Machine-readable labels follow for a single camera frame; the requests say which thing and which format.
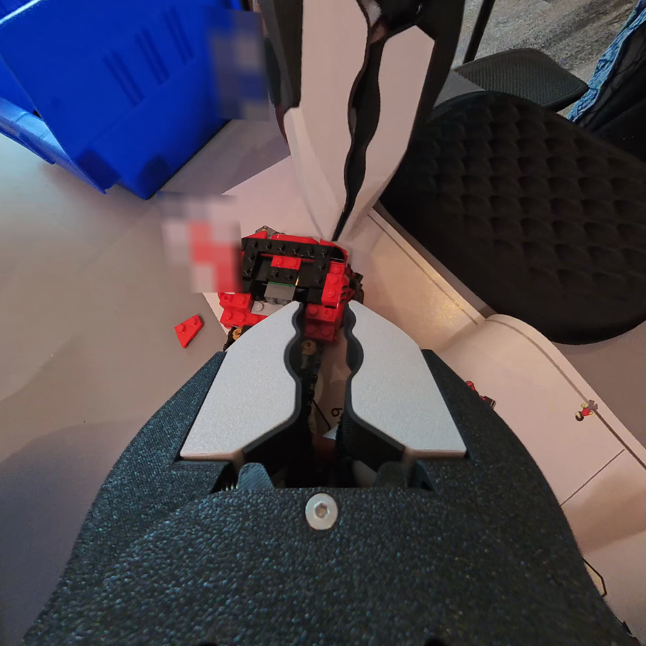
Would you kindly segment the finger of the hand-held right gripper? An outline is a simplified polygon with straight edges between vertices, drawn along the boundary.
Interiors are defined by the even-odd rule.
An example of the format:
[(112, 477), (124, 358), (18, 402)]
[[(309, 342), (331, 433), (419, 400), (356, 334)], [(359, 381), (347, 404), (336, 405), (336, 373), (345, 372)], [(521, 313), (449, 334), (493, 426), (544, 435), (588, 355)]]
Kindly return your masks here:
[(307, 214), (325, 239), (356, 236), (356, 216), (335, 230), (348, 198), (351, 94), (375, 23), (375, 1), (302, 3), (300, 101), (286, 111), (285, 129)]
[(376, 98), (368, 99), (368, 107), (378, 109), (376, 125), (372, 127), (365, 114), (357, 117), (356, 143), (359, 127), (367, 126), (374, 132), (360, 149), (364, 176), (348, 218), (349, 237), (354, 236), (356, 222), (374, 206), (391, 181), (408, 147), (434, 40), (418, 26), (412, 26), (390, 36), (382, 45), (375, 81), (369, 83), (362, 96), (367, 99), (373, 88), (378, 93)]

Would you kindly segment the blue plastic storage bin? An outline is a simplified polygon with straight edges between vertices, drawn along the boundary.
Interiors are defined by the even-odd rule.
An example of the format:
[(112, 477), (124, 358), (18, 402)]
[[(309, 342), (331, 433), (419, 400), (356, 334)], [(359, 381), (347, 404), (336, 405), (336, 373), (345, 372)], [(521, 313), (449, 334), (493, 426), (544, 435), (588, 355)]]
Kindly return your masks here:
[(149, 199), (231, 119), (265, 120), (245, 1), (2, 1), (1, 133)]

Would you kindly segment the black mesh office chair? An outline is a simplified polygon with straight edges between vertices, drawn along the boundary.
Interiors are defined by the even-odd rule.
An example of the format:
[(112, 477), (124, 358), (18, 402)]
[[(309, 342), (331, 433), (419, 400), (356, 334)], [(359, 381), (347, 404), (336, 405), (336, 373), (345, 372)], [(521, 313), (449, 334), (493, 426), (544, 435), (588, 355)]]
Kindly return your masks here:
[(531, 48), (498, 52), (476, 58), (495, 1), (482, 1), (472, 28), (463, 63), (450, 72), (452, 86), (504, 93), (559, 112), (581, 99), (586, 82)]

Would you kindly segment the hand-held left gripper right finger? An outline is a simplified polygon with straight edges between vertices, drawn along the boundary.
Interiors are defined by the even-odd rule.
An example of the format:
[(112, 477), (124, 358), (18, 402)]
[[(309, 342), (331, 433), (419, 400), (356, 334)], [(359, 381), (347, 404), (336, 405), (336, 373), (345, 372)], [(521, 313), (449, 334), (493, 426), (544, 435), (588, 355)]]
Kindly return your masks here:
[(406, 332), (352, 301), (344, 313), (350, 370), (336, 432), (340, 480), (386, 463), (410, 477), (420, 461), (463, 463), (468, 448), (423, 350)]

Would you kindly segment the black dimpled cushion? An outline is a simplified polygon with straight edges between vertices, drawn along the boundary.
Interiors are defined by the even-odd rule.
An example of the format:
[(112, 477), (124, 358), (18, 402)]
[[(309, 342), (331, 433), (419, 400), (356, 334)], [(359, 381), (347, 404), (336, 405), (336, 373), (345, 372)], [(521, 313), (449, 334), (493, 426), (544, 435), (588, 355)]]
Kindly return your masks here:
[(645, 321), (645, 164), (531, 101), (438, 105), (381, 203), (484, 303), (553, 342)]

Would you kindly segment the lego instruction booklet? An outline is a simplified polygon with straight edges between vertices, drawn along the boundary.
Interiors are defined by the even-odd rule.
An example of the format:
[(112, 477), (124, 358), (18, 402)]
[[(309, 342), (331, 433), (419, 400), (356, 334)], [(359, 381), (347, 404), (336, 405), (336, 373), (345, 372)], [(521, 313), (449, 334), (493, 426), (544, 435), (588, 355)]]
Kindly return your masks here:
[[(416, 343), (428, 340), (421, 319), (435, 293), (449, 288), (376, 213), (359, 223), (355, 237), (334, 243), (362, 277), (352, 301)], [(454, 301), (454, 334), (440, 358), (522, 442), (564, 508), (593, 584), (645, 643), (644, 446), (544, 335), (509, 316), (476, 316), (456, 295), (445, 298)]]

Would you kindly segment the red and black lego car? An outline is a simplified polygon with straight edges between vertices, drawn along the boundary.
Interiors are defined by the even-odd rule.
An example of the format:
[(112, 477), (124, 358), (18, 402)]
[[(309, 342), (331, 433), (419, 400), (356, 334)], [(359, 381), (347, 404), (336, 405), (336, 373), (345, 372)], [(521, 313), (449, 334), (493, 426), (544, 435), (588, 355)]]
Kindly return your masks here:
[(346, 251), (323, 239), (262, 228), (241, 239), (238, 292), (218, 292), (220, 323), (228, 332), (224, 351), (251, 327), (297, 302), (304, 311), (304, 355), (312, 355), (313, 424), (323, 435), (343, 412), (344, 370), (334, 366), (345, 306), (361, 293), (362, 277)]

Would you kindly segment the red lego wedge plate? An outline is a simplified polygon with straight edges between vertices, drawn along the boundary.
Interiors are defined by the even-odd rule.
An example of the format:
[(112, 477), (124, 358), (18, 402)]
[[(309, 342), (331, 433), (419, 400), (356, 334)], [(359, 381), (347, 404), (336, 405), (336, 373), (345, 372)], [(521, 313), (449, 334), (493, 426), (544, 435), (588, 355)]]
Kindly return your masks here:
[(187, 349), (189, 344), (196, 338), (203, 327), (204, 321), (201, 315), (193, 315), (183, 322), (175, 325), (174, 332), (180, 346), (183, 349)]

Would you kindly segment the blue patterned cloth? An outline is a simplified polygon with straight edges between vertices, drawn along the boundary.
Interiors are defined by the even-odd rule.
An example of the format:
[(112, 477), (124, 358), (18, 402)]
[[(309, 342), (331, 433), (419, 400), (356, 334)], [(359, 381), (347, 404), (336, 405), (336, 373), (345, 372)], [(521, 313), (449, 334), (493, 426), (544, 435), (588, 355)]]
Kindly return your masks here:
[(568, 119), (645, 161), (645, 2), (599, 59)]

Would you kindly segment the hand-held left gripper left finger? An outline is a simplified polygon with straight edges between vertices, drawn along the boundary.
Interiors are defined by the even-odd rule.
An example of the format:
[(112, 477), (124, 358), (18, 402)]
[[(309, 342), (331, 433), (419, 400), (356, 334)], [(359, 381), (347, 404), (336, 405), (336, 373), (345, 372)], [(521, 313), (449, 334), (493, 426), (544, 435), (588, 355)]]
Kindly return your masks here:
[(187, 438), (183, 461), (262, 464), (287, 487), (312, 485), (312, 355), (293, 302), (243, 333), (222, 362)]

